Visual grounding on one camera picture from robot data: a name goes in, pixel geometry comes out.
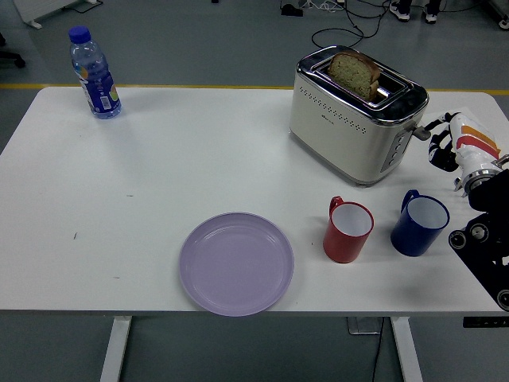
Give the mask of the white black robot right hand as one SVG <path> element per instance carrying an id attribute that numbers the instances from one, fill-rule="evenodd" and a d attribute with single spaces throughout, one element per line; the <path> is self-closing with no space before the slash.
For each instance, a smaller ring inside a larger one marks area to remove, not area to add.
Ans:
<path id="1" fill-rule="evenodd" d="M 469 175 L 481 170 L 494 170 L 499 160 L 500 148 L 495 143 L 494 135 L 482 124 L 469 118 L 466 114 L 445 113 L 424 127 L 430 132 L 435 127 L 446 124 L 440 134 L 431 136 L 429 144 L 429 162 L 446 172 L 453 172 L 460 167 Z"/>

